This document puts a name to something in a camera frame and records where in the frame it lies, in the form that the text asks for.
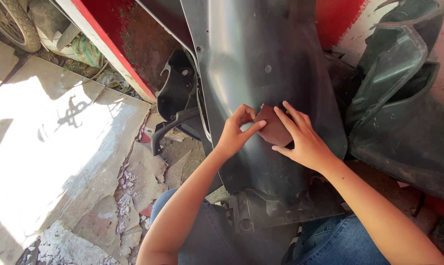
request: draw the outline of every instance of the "jeans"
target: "jeans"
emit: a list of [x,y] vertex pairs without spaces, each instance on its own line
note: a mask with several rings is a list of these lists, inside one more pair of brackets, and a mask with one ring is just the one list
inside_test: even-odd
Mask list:
[[[152,207],[150,225],[177,189],[163,193]],[[204,201],[178,254],[180,265],[245,265],[235,248],[225,209]],[[360,220],[353,214],[302,225],[287,265],[388,265]]]

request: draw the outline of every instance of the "brown sandpaper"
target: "brown sandpaper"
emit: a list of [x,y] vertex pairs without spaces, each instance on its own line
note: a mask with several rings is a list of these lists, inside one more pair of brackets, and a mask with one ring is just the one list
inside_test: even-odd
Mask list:
[[266,125],[258,131],[258,134],[266,142],[285,147],[293,141],[291,134],[286,127],[284,127],[284,124],[278,118],[272,106],[266,104],[261,106],[261,111],[254,119],[254,122],[261,120],[265,120]]

